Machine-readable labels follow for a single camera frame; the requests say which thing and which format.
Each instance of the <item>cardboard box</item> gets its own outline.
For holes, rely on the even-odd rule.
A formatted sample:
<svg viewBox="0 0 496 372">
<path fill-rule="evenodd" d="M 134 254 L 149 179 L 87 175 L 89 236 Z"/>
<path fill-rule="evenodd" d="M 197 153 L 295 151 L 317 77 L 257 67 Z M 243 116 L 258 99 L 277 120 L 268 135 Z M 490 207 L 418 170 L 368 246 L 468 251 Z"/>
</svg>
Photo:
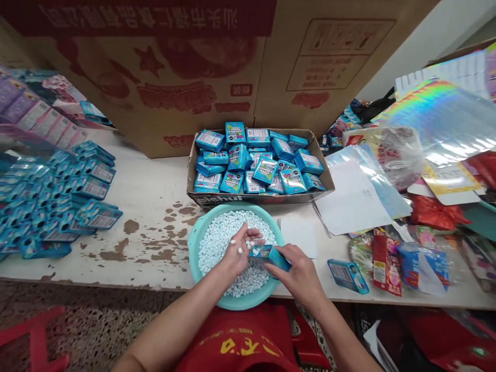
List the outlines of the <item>cardboard box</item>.
<svg viewBox="0 0 496 372">
<path fill-rule="evenodd" d="M 334 183 L 332 181 L 331 172 L 326 165 L 326 160 L 322 151 L 320 151 L 319 142 L 315 138 L 315 135 L 307 129 L 271 129 L 275 130 L 281 134 L 294 134 L 298 137 L 303 137 L 308 140 L 307 149 L 310 150 L 310 154 L 318 157 L 322 165 L 324 166 L 324 173 L 322 173 L 319 178 L 322 184 L 325 186 L 327 191 L 314 192 L 310 194 L 294 194 L 294 195 L 279 195 L 279 196 L 264 196 L 257 194 L 216 194 L 216 193 L 195 193 L 195 180 L 198 172 L 196 171 L 196 161 L 198 160 L 198 148 L 193 142 L 193 146 L 190 152 L 190 159 L 188 160 L 188 181 L 186 184 L 186 192 L 190 198 L 192 198 L 199 206 L 209 208 L 215 207 L 220 204 L 227 202 L 248 202 L 258 205 L 267 204 L 306 204 L 311 203 L 316 199 L 331 193 L 334 191 Z M 225 134 L 225 130 L 214 130 L 215 132 Z"/>
<path fill-rule="evenodd" d="M 0 10 L 160 158 L 187 155 L 196 132 L 226 121 L 320 137 L 437 2 L 18 0 Z"/>
</svg>

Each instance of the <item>white candy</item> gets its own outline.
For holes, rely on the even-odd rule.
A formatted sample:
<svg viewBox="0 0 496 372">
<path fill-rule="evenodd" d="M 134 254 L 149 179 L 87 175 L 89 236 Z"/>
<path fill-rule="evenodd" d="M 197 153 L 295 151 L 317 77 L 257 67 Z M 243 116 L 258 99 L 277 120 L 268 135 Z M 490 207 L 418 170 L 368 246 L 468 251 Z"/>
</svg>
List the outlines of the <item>white candy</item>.
<svg viewBox="0 0 496 372">
<path fill-rule="evenodd" d="M 255 213 L 246 210 L 223 213 L 213 219 L 200 242 L 198 264 L 203 275 L 222 259 L 228 244 L 234 244 L 230 239 L 245 221 L 248 223 L 248 228 L 260 230 L 266 244 L 276 244 L 274 233 L 269 225 Z M 254 242 L 248 241 L 246 244 L 250 248 Z M 224 295 L 233 297 L 249 295 L 260 289 L 269 277 L 269 273 L 261 265 L 250 260 L 248 267 L 236 278 Z"/>
</svg>

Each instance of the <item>white wall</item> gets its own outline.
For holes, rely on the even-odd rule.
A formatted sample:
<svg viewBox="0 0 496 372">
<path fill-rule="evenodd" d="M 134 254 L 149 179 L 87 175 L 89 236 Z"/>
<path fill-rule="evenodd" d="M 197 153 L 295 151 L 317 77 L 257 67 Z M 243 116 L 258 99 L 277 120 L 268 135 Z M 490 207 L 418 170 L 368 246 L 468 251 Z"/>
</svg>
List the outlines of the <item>white wall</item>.
<svg viewBox="0 0 496 372">
<path fill-rule="evenodd" d="M 397 77 L 458 49 L 495 14 L 496 0 L 441 0 L 357 98 L 369 101 L 382 98 Z"/>
</svg>

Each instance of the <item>teal plastic basin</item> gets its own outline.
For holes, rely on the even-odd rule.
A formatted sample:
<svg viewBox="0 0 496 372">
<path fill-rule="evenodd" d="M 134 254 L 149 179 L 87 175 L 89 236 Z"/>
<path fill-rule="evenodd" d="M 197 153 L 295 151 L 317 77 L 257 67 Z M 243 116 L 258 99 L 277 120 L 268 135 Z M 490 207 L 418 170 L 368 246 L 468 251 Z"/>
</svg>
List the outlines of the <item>teal plastic basin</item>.
<svg viewBox="0 0 496 372">
<path fill-rule="evenodd" d="M 269 224 L 272 232 L 275 235 L 277 244 L 284 245 L 283 235 L 276 221 L 269 213 L 265 212 L 259 206 L 250 203 L 244 203 L 241 201 L 233 201 L 231 203 L 219 205 L 196 221 L 188 238 L 188 250 L 190 252 L 190 269 L 195 283 L 198 283 L 203 277 L 198 265 L 198 251 L 200 249 L 200 242 L 207 232 L 208 226 L 218 215 L 236 210 L 252 211 L 257 216 L 262 218 L 265 222 L 267 222 L 267 224 Z M 217 303 L 217 306 L 227 310 L 235 311 L 246 310 L 255 307 L 256 305 L 265 301 L 272 294 L 279 283 L 280 282 L 277 279 L 271 277 L 259 290 L 256 290 L 251 294 L 247 294 L 241 297 L 222 296 Z"/>
</svg>

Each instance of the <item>open cardboard box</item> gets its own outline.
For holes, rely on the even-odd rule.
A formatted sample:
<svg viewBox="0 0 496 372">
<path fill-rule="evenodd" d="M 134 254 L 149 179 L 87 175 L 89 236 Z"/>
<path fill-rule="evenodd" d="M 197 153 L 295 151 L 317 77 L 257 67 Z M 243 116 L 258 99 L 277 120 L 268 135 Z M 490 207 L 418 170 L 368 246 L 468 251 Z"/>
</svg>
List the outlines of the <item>open cardboard box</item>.
<svg viewBox="0 0 496 372">
<path fill-rule="evenodd" d="M 327 167 L 326 160 L 322 151 L 320 151 L 319 142 L 315 138 L 313 132 L 308 129 L 271 129 L 281 134 L 293 134 L 298 137 L 303 137 L 308 140 L 307 149 L 310 150 L 310 154 L 317 157 L 322 165 L 324 166 L 324 173 L 319 177 L 327 191 L 313 192 L 308 194 L 294 194 L 294 195 L 279 195 L 279 196 L 264 196 L 264 195 L 254 195 L 254 194 L 225 194 L 225 193 L 195 193 L 195 181 L 196 175 L 196 162 L 198 160 L 198 148 L 193 142 L 193 146 L 190 152 L 190 159 L 188 160 L 188 181 L 186 185 L 186 192 L 190 198 L 192 198 L 201 207 L 215 207 L 227 202 L 248 202 L 258 205 L 266 204 L 307 204 L 314 200 L 320 199 L 323 196 L 334 191 L 334 183 L 332 181 L 331 172 Z M 219 132 L 225 134 L 225 130 L 214 130 L 214 132 Z"/>
</svg>

